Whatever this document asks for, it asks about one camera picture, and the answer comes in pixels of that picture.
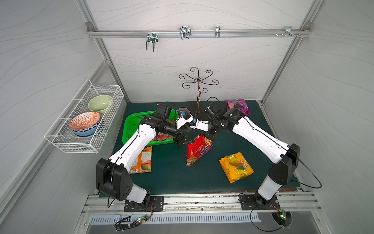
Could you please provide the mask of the red candy bag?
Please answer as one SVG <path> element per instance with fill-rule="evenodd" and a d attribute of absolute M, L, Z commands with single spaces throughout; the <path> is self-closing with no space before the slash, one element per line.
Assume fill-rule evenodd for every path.
<path fill-rule="evenodd" d="M 213 141 L 200 134 L 194 143 L 188 144 L 187 166 L 192 166 L 199 158 L 207 154 L 213 146 Z"/>
<path fill-rule="evenodd" d="M 158 141 L 158 142 L 163 142 L 163 141 L 166 141 L 166 140 L 173 140 L 173 136 L 171 135 L 168 135 L 168 134 L 164 134 L 164 133 L 160 133 L 160 134 L 157 134 L 155 136 L 155 138 L 152 139 L 152 141 Z"/>

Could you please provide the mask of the green plastic basket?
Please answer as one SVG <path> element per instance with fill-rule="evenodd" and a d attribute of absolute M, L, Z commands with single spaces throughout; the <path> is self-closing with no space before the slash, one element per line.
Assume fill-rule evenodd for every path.
<path fill-rule="evenodd" d="M 126 118 L 124 122 L 123 136 L 122 136 L 123 144 L 126 144 L 131 139 L 131 137 L 135 134 L 135 132 L 138 131 L 138 127 L 140 125 L 141 120 L 144 117 L 151 115 L 152 113 L 155 113 L 155 111 L 135 113 Z M 147 147 L 169 144 L 169 143 L 174 143 L 174 140 L 169 139 L 163 142 L 150 141 L 147 144 Z"/>

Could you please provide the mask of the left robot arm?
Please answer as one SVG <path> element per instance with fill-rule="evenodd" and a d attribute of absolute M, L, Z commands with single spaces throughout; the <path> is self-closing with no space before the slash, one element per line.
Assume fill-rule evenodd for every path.
<path fill-rule="evenodd" d="M 184 136 L 181 129 L 187 123 L 193 122 L 191 114 L 179 117 L 176 123 L 168 121 L 171 108 L 159 104 L 157 110 L 145 116 L 135 133 L 115 154 L 108 159 L 100 159 L 96 164 L 96 189 L 118 201 L 129 200 L 144 203 L 149 192 L 135 185 L 130 177 L 133 163 L 143 149 L 158 133 L 165 133 L 173 137 L 174 142 L 181 144 L 192 143 Z"/>

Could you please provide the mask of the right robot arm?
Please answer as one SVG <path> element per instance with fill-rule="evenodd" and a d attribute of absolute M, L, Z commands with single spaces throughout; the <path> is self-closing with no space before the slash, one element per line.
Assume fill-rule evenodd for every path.
<path fill-rule="evenodd" d="M 207 107 L 205 113 L 209 124 L 205 136 L 213 138 L 223 129 L 231 131 L 257 147 L 274 165 L 254 195 L 259 205 L 269 204 L 279 189 L 291 179 L 299 162 L 300 147 L 284 143 L 257 126 L 241 111 L 233 108 L 228 111 Z"/>

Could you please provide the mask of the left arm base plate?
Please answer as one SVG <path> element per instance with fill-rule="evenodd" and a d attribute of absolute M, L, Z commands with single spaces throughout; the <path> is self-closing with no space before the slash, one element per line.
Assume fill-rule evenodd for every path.
<path fill-rule="evenodd" d="M 146 196 L 142 203 L 125 200 L 124 212 L 161 212 L 164 209 L 164 196 Z"/>

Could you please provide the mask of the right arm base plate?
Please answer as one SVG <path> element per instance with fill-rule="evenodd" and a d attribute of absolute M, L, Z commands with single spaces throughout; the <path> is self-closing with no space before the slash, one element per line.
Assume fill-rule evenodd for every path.
<path fill-rule="evenodd" d="M 280 204 L 276 195 L 274 195 L 271 200 L 265 200 L 263 197 L 255 193 L 244 194 L 240 193 L 237 196 L 239 204 L 242 210 L 280 210 Z"/>

